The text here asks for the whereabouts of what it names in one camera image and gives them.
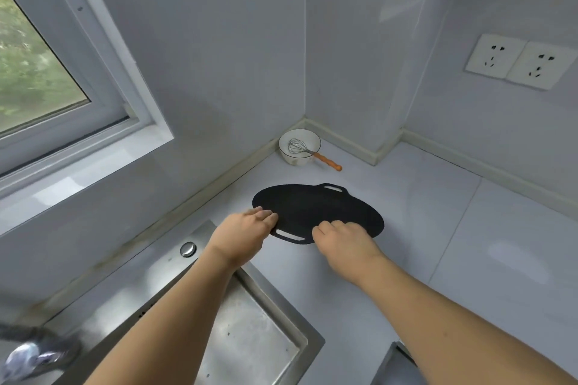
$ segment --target hand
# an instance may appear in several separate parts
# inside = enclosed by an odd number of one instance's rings
[[[323,221],[312,233],[329,266],[354,285],[360,286],[375,261],[387,259],[359,224]]]
[[[236,271],[257,254],[277,220],[277,214],[262,207],[230,214],[213,232],[205,252],[218,254]]]

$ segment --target black cutting board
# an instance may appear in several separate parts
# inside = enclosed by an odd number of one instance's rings
[[[279,215],[273,236],[302,245],[313,243],[311,230],[322,221],[355,222],[374,238],[384,227],[383,218],[369,204],[352,197],[337,184],[281,184],[267,187],[253,197],[253,207],[261,206]],[[282,230],[303,240],[283,236]]]

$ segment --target wooden handle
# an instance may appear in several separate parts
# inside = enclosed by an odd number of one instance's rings
[[[340,166],[336,162],[329,160],[326,156],[322,156],[321,154],[319,154],[319,152],[314,152],[313,156],[315,158],[321,160],[323,163],[328,164],[329,166],[331,166],[333,169],[335,169],[338,172],[341,172],[343,170],[343,166]]]

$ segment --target window sill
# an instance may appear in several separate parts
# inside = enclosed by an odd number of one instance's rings
[[[0,198],[0,236],[173,139],[148,125]]]

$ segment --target whisk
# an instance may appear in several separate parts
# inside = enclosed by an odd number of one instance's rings
[[[321,154],[319,154],[319,152],[314,152],[314,151],[309,150],[307,148],[307,145],[305,145],[305,142],[303,140],[291,139],[291,140],[289,140],[289,143],[287,145],[288,145],[287,148],[289,149],[289,152],[292,154],[301,154],[302,152],[307,152],[307,153],[311,154],[312,156],[314,156],[315,158],[321,160],[323,163],[328,164],[336,171],[341,172],[343,170],[343,166],[340,166],[336,162],[329,160],[326,156],[322,156]]]

